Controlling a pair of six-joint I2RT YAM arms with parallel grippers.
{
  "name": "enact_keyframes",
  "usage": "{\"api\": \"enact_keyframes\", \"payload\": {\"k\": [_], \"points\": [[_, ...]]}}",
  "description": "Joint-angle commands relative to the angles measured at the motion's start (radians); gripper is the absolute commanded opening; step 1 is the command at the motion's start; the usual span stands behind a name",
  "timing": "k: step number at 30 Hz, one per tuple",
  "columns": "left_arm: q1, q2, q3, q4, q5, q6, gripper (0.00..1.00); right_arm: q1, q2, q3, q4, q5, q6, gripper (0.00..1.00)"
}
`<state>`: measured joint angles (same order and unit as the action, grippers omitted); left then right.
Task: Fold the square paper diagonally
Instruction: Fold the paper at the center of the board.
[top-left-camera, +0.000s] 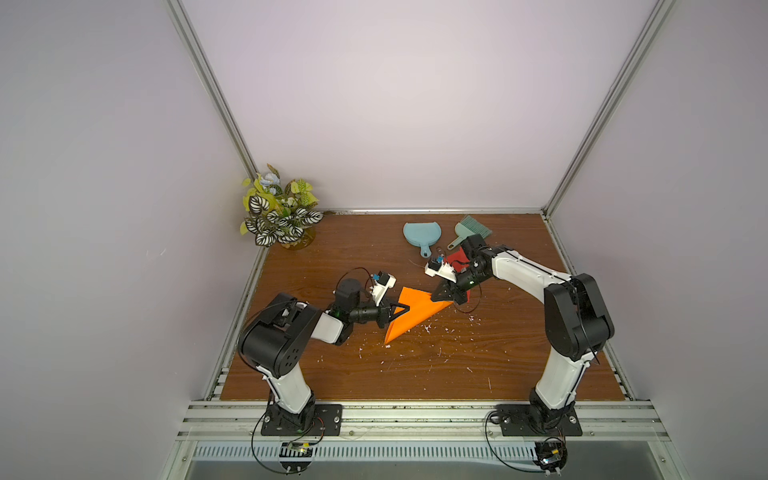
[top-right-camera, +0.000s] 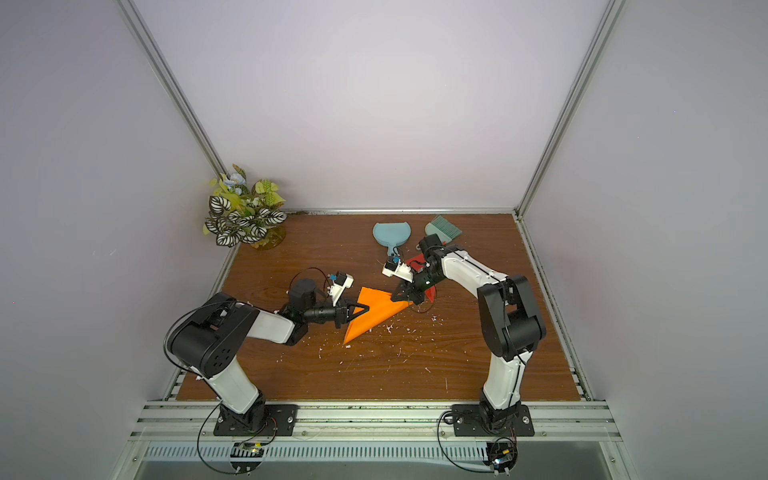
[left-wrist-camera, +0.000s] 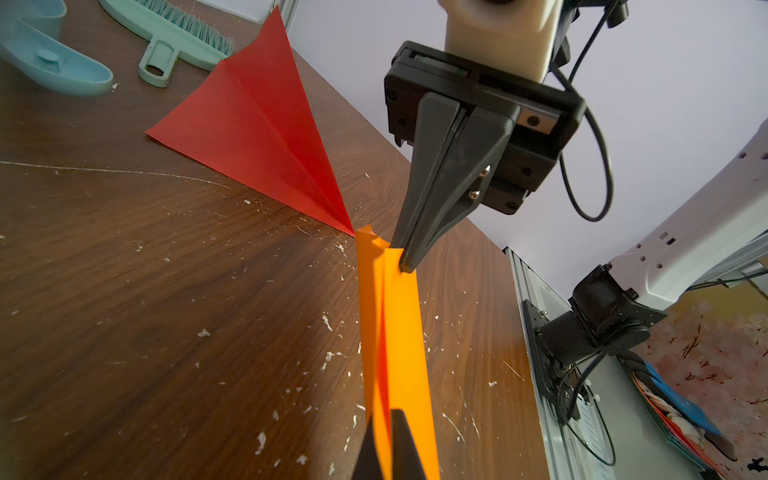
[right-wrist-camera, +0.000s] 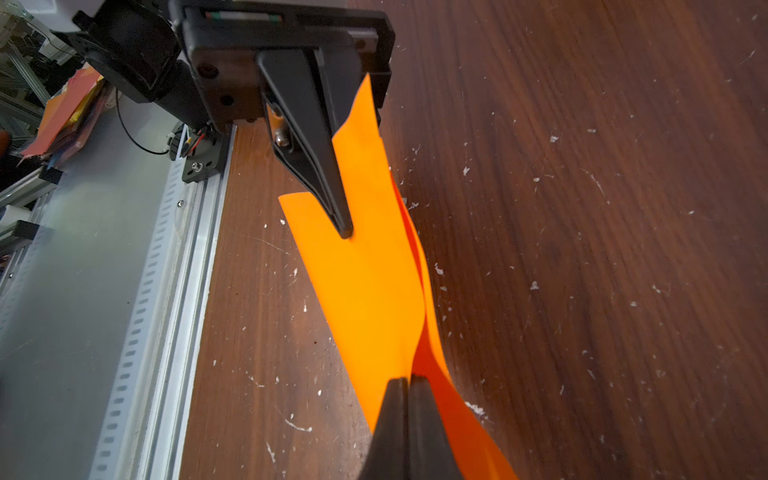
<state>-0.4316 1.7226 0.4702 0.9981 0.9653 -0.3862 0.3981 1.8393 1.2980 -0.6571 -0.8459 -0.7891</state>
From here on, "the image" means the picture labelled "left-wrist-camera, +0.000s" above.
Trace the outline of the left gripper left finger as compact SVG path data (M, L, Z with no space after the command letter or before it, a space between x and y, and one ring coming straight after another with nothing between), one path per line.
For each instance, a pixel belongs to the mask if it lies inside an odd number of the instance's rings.
M369 420L351 477L352 480L382 480L383 474L375 447L373 421Z

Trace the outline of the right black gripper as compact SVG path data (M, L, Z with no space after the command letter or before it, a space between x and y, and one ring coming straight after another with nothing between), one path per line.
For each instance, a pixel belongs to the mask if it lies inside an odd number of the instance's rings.
M516 213L586 110L574 93L411 41L394 56L384 94L389 132L397 144L413 145L392 239L403 273L413 273L481 200Z

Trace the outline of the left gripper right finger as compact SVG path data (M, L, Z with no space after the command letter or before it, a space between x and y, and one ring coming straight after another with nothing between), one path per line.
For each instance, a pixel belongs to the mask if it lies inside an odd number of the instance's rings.
M416 444L411 434L405 412L390 411L392 427L392 478L394 480L425 480Z

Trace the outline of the orange square paper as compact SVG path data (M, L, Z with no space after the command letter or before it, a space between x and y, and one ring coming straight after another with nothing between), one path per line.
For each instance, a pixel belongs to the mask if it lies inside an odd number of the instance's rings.
M373 421L383 479L392 478L391 410L405 412L426 479L441 477L417 276L369 226L356 231L365 426Z

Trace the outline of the red square paper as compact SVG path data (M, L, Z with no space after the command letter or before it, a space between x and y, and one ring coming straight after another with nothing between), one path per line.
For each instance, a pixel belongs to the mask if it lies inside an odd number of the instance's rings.
M281 12L147 135L342 233L351 224Z

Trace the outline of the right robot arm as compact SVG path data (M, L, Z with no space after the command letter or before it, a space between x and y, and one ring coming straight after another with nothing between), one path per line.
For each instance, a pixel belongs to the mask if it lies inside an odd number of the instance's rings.
M527 80L407 41L384 80L389 128L413 148L393 237L413 272L480 205L514 214L594 115L575 88ZM548 360L568 365L648 338L666 309L767 230L767 130L652 233L596 267L570 310L537 330Z

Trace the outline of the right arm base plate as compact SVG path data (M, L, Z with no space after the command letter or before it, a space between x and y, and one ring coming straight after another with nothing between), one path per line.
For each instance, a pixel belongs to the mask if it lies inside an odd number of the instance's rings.
M537 389L556 407L559 381L569 367L588 354L584 353L578 317L567 310L549 320L530 300L523 301L522 313Z

